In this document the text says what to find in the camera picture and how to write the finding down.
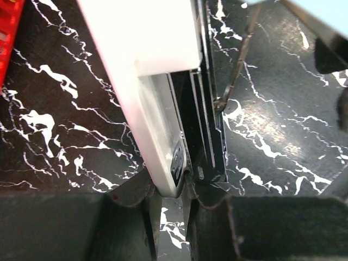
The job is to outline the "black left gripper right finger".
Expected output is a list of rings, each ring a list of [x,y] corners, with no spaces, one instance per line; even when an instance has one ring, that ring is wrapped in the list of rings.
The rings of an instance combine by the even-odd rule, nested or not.
[[[238,196],[186,175],[192,260],[347,260],[347,204],[334,197]]]

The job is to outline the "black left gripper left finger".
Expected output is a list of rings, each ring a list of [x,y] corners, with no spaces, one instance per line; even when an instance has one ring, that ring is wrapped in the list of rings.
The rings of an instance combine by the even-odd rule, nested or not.
[[[146,171],[103,194],[3,194],[1,260],[156,260],[161,204]]]

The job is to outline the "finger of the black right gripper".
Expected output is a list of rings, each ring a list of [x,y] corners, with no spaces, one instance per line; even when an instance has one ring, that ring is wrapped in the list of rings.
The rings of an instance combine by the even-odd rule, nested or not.
[[[280,1],[316,36],[314,59],[322,74],[347,69],[347,1]],[[247,56],[258,15],[264,1],[245,1],[248,18],[238,58],[234,62],[230,84],[222,97],[214,101],[223,111]]]

